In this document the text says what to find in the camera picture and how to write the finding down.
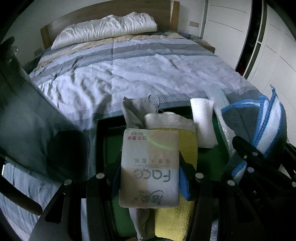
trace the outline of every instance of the silver bolt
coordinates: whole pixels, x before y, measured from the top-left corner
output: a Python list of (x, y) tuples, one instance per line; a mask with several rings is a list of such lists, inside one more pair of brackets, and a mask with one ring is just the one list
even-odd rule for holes
[(227, 181), (227, 184), (228, 184), (229, 186), (234, 186), (234, 185), (235, 185), (235, 182), (234, 182), (233, 180), (228, 180), (228, 181)]
[(67, 186), (67, 185), (70, 185), (72, 183), (72, 180), (71, 179), (67, 179), (64, 181), (64, 184)]
[(248, 167), (248, 172), (249, 172), (249, 173), (254, 172), (254, 168), (252, 168), (252, 167)]
[(97, 179), (102, 179), (104, 177), (105, 177), (105, 174), (104, 173), (101, 173), (101, 172), (96, 175), (96, 178)]
[(198, 178), (198, 179), (203, 179), (204, 176), (203, 176), (202, 173), (196, 173), (195, 177)]

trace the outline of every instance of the wooden bedside table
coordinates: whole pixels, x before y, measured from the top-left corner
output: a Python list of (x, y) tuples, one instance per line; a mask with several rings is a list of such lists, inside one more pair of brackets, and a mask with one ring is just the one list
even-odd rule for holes
[(215, 53), (215, 47), (210, 45), (205, 40), (202, 40), (202, 39), (190, 39), (190, 40), (193, 41), (193, 42), (198, 43), (200, 46), (202, 46), (203, 48), (209, 50), (210, 52)]

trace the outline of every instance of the bed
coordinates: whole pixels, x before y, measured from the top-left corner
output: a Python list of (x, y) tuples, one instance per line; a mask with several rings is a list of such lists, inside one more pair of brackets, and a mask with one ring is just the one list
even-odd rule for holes
[[(160, 109), (188, 106), (191, 98), (206, 98), (204, 86), (218, 86), (230, 103), (257, 99), (258, 90), (221, 58), (197, 43), (178, 35), (180, 3), (169, 0), (113, 0), (71, 12), (41, 29), (45, 51), (30, 73), (32, 84), (81, 130), (95, 136), (98, 120), (122, 115), (127, 98), (150, 98)], [(114, 14), (145, 12), (158, 25), (158, 32), (83, 42), (58, 50), (50, 46), (67, 26)], [(95, 175), (89, 163), (88, 177)], [(30, 176), (10, 164), (4, 177), (41, 204), (44, 209), (59, 187)], [(82, 202), (82, 234), (88, 240), (85, 203)], [(38, 216), (0, 195), (0, 207), (22, 240)]]

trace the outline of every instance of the electrical outlet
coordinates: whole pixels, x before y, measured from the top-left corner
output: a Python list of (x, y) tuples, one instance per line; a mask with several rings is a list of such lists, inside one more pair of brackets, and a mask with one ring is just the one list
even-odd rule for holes
[(199, 23), (196, 23), (196, 22), (190, 21), (189, 26), (198, 28), (200, 26), (200, 24)]
[(34, 51), (34, 55), (37, 56), (38, 54), (42, 53), (42, 48), (39, 48)]

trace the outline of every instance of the white pillow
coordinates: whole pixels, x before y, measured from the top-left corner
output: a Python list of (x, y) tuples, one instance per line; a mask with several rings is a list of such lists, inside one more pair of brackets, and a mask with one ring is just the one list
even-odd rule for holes
[(54, 40), (52, 50), (75, 43), (155, 32), (156, 29), (157, 24), (147, 13), (132, 12), (123, 17), (109, 15), (102, 19), (72, 24), (66, 27)]

